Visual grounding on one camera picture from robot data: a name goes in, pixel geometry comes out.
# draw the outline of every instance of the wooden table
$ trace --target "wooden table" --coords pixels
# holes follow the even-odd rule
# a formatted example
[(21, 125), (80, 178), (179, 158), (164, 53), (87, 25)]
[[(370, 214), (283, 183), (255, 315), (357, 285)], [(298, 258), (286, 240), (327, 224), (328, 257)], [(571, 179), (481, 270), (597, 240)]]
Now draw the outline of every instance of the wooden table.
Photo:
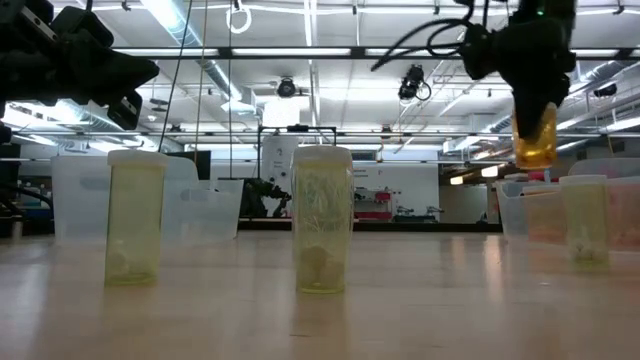
[(290, 234), (164, 251), (149, 288), (104, 249), (0, 248), (0, 359), (640, 358), (640, 256), (608, 271), (493, 235), (356, 233), (344, 295), (294, 289)]

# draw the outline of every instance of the black equipment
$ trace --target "black equipment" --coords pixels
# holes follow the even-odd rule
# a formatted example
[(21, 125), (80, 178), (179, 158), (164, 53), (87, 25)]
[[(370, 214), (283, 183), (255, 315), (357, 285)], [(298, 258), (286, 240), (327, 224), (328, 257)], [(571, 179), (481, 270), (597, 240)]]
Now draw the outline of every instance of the black equipment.
[[(418, 92), (423, 85), (429, 90), (429, 96), (426, 98), (420, 98), (418, 96)], [(422, 65), (411, 65), (411, 68), (407, 72), (407, 76), (402, 79), (402, 84), (398, 91), (398, 97), (403, 101), (411, 101), (413, 98), (418, 98), (418, 100), (424, 101), (430, 96), (431, 88), (424, 82), (424, 70), (422, 70)]]
[(53, 106), (69, 98), (107, 106), (116, 124), (135, 129), (142, 107), (135, 89), (159, 69), (111, 50), (113, 41), (91, 11), (67, 6), (54, 19), (46, 0), (0, 1), (0, 118), (7, 101)]
[(293, 83), (292, 78), (283, 78), (278, 85), (276, 93), (281, 98), (290, 98), (296, 94), (296, 85)]
[[(473, 24), (470, 19), (474, 1), (455, 0), (469, 9), (462, 19), (439, 19), (412, 30), (387, 51), (372, 71), (420, 50), (438, 57), (459, 54), (471, 79), (480, 80), (497, 71), (513, 88), (520, 137), (534, 137), (547, 104), (552, 102), (559, 107), (569, 93), (570, 81), (565, 73), (576, 66), (576, 55), (569, 51), (576, 0), (521, 0), (509, 24), (492, 32), (486, 28), (489, 1), (485, 0), (482, 24)], [(441, 27), (428, 37), (424, 48), (396, 51), (412, 36), (434, 26)], [(466, 28), (462, 42), (433, 44), (438, 35), (459, 26)]]

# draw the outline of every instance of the fluorescent light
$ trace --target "fluorescent light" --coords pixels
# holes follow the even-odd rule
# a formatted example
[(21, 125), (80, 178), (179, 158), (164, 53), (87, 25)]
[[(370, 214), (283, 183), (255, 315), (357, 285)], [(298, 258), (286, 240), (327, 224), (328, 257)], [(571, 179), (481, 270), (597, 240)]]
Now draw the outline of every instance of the fluorescent light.
[(291, 99), (270, 101), (264, 106), (262, 125), (290, 126), (300, 123), (300, 108)]
[[(148, 57), (180, 56), (180, 48), (174, 48), (174, 49), (121, 48), (121, 49), (114, 49), (114, 50), (119, 53), (131, 55), (131, 56), (148, 56)], [(218, 49), (204, 49), (205, 56), (218, 56), (218, 54), (219, 54)], [(193, 48), (183, 49), (182, 55), (183, 56), (201, 56), (202, 49), (193, 49)]]
[(104, 153), (109, 153), (110, 151), (113, 150), (125, 150), (126, 148), (124, 146), (120, 146), (120, 145), (116, 145), (116, 144), (111, 144), (111, 143), (105, 143), (105, 142), (92, 142), (89, 144), (89, 146), (91, 146), (92, 148), (102, 151)]
[(602, 130), (604, 130), (605, 133), (610, 133), (636, 127), (638, 125), (640, 125), (640, 117), (617, 121), (611, 125), (604, 127)]
[(239, 56), (348, 56), (351, 49), (341, 48), (242, 48), (231, 50)]
[(464, 179), (462, 178), (462, 176), (458, 176), (458, 177), (449, 179), (449, 183), (451, 185), (462, 185), (464, 183)]
[(558, 126), (556, 126), (556, 129), (558, 129), (558, 130), (568, 129), (571, 126), (577, 124), (578, 122), (579, 122), (578, 120), (567, 120), (565, 122), (562, 122), (562, 123), (558, 124)]
[(564, 151), (564, 150), (568, 150), (571, 149), (572, 147), (576, 147), (578, 145), (582, 145), (584, 143), (586, 143), (587, 140), (579, 140), (579, 141), (574, 141), (574, 142), (570, 142), (568, 144), (564, 144), (564, 145), (560, 145), (558, 146), (558, 148), (556, 149), (556, 151)]
[(613, 56), (618, 53), (617, 49), (571, 49), (577, 56)]
[(498, 167), (492, 166), (482, 169), (482, 177), (498, 177)]
[(576, 15), (578, 16), (589, 16), (589, 15), (605, 15), (605, 14), (613, 14), (618, 9), (610, 8), (610, 9), (595, 9), (595, 10), (578, 10)]
[(140, 0), (162, 26), (166, 28), (184, 27), (186, 20), (173, 0)]
[(488, 158), (489, 156), (491, 156), (491, 153), (490, 153), (489, 151), (483, 151), (483, 152), (477, 153), (477, 154), (473, 157), (473, 159), (474, 159), (474, 160), (482, 160), (482, 159), (484, 159), (484, 158)]
[(55, 142), (39, 135), (29, 135), (29, 136), (13, 135), (13, 137), (17, 139), (22, 139), (22, 140), (33, 141), (42, 145), (58, 146), (58, 144), (56, 144)]
[(333, 101), (393, 101), (398, 102), (398, 89), (347, 89), (330, 88), (322, 89), (320, 97)]

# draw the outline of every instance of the plastic cup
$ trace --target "plastic cup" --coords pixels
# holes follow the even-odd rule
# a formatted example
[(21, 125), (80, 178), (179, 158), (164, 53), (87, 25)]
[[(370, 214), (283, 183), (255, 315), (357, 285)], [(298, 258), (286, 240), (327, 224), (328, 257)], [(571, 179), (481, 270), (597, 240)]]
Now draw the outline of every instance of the plastic cup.
[(166, 155), (112, 151), (105, 285), (156, 281)]
[(571, 259), (578, 264), (609, 262), (606, 181), (603, 175), (560, 178), (567, 245)]
[(353, 191), (353, 162), (347, 149), (313, 146), (295, 151), (293, 249), (299, 291), (344, 290)]

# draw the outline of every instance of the wire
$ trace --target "wire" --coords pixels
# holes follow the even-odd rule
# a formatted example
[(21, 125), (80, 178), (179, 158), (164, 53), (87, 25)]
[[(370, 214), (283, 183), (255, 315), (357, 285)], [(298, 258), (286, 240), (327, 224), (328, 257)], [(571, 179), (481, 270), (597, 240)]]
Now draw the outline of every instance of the wire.
[(162, 142), (164, 141), (164, 135), (167, 132), (167, 123), (169, 123), (169, 112), (171, 111), (171, 104), (173, 101), (173, 92), (176, 89), (176, 83), (178, 82), (178, 75), (180, 74), (180, 64), (182, 63), (182, 53), (184, 52), (184, 45), (187, 40), (187, 33), (189, 32), (189, 21), (191, 20), (191, 9), (193, 8), (193, 0), (189, 0), (189, 9), (187, 10), (187, 20), (184, 23), (184, 31), (182, 33), (182, 43), (180, 44), (180, 55), (178, 55), (178, 63), (176, 64), (176, 73), (173, 76), (171, 82), (171, 91), (169, 92), (169, 104), (167, 105), (167, 112), (164, 115), (164, 125), (162, 126), (162, 135), (160, 135), (160, 141), (158, 142), (158, 152), (162, 152)]
[[(202, 37), (202, 56), (200, 63), (204, 64), (204, 49), (207, 44), (207, 21), (209, 19), (209, 0), (205, 1), (204, 10), (204, 35)], [(198, 140), (200, 138), (200, 112), (202, 107), (202, 82), (204, 81), (204, 66), (200, 67), (200, 89), (198, 91), (198, 114), (196, 116), (196, 147), (193, 151), (193, 162), (198, 163)]]
[[(485, 7), (485, 15), (488, 14), (488, 0), (485, 0), (487, 6)], [(435, 40), (435, 38), (442, 34), (443, 32), (447, 31), (447, 30), (451, 30), (451, 29), (455, 29), (458, 26), (463, 26), (467, 29), (469, 29), (470, 27), (473, 26), (473, 23), (471, 23), (469, 20), (471, 19), (471, 17), (473, 16), (473, 12), (475, 10), (475, 4), (473, 1), (469, 2), (469, 5), (467, 5), (467, 7), (469, 8), (469, 10), (467, 11), (467, 14), (462, 17), (462, 19), (438, 19), (438, 20), (434, 20), (434, 21), (430, 21), (428, 23), (422, 24), (418, 27), (416, 27), (415, 29), (409, 31), (406, 35), (404, 35), (400, 40), (398, 40), (389, 50), (387, 50), (387, 52), (382, 56), (382, 58), (380, 58), (380, 60), (378, 60), (378, 62), (376, 62), (375, 65), (373, 65), (373, 67), (371, 68), (371, 71), (376, 71), (379, 68), (381, 68), (382, 66), (384, 66), (385, 64), (396, 60), (404, 55), (408, 55), (414, 52), (418, 52), (418, 51), (422, 51), (422, 50), (427, 50), (429, 52), (429, 54), (431, 54), (432, 56), (437, 56), (437, 57), (449, 57), (452, 55), (455, 55), (459, 52), (460, 48), (462, 47), (462, 45), (464, 44), (464, 42), (454, 42), (454, 43), (447, 43), (447, 44), (437, 44), (434, 45), (433, 41)], [(434, 31), (428, 38), (427, 38), (427, 44), (424, 48), (416, 48), (416, 49), (408, 49), (408, 50), (403, 50), (400, 51), (396, 54), (394, 54), (394, 52), (400, 47), (402, 46), (402, 44), (404, 44), (407, 40), (409, 40), (411, 37), (413, 37), (414, 35), (428, 29), (434, 26), (438, 26), (438, 25), (443, 25), (441, 28), (437, 29), (436, 31)], [(437, 49), (448, 49), (448, 48), (454, 48), (454, 50), (446, 52), (446, 53), (437, 53), (435, 50)]]
[(424, 87), (427, 88), (427, 90), (429, 90), (429, 95), (427, 95), (424, 98), (421, 98), (420, 96), (418, 96), (418, 94), (416, 93), (416, 99), (420, 100), (420, 101), (427, 101), (429, 100), (429, 98), (431, 97), (432, 91), (431, 91), (431, 86), (429, 86), (429, 84), (427, 84), (426, 82), (423, 82)]

